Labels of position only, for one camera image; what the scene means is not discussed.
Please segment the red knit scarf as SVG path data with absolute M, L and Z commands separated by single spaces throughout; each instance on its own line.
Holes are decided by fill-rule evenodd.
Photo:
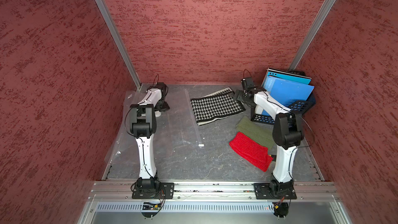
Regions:
M 229 145 L 238 155 L 263 172 L 268 170 L 273 161 L 267 147 L 261 146 L 241 132 L 237 133 Z

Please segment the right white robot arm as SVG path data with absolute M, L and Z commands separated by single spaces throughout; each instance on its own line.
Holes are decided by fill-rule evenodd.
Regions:
M 294 157 L 304 139 L 302 115 L 283 106 L 267 91 L 254 88 L 251 92 L 237 90 L 234 99 L 250 107 L 259 106 L 274 120 L 273 140 L 277 145 L 276 164 L 269 188 L 273 194 L 293 189 Z

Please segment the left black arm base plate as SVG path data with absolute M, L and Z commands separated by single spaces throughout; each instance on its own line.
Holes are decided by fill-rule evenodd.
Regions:
M 173 199 L 174 196 L 174 183 L 157 182 L 154 186 L 144 188 L 142 185 L 134 183 L 131 186 L 132 199 Z

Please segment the olive green knit scarf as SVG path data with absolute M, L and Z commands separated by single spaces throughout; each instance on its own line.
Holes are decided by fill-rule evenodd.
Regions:
M 272 129 L 261 127 L 244 116 L 236 125 L 236 130 L 243 133 L 257 144 L 272 149 L 275 145 Z

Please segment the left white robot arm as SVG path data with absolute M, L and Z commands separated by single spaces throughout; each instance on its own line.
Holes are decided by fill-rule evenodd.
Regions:
M 157 118 L 170 109 L 165 98 L 168 86 L 151 86 L 137 104 L 132 104 L 124 119 L 124 127 L 128 135 L 136 142 L 140 158 L 139 178 L 134 189 L 140 194 L 155 194 L 160 190 L 153 155 L 153 140 L 157 130 Z

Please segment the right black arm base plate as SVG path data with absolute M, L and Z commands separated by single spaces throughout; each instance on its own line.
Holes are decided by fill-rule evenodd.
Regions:
M 270 183 L 254 183 L 254 193 L 257 200 L 296 200 L 297 195 L 293 187 L 280 192 L 272 192 Z

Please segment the houndstooth black white scarf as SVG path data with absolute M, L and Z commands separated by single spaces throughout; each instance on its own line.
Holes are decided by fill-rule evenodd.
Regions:
M 191 99 L 196 123 L 201 126 L 243 113 L 246 109 L 234 96 L 235 92 L 227 87 L 207 96 Z

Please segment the clear plastic vacuum bag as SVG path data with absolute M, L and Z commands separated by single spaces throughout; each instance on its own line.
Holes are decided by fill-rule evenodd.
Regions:
M 170 110 L 157 118 L 153 151 L 161 180 L 197 180 L 203 177 L 206 164 L 199 156 L 199 127 L 190 104 L 189 91 L 194 85 L 169 85 L 166 102 Z M 105 179 L 137 179 L 140 159 L 136 140 L 127 134 L 124 119 L 111 150 L 107 154 Z

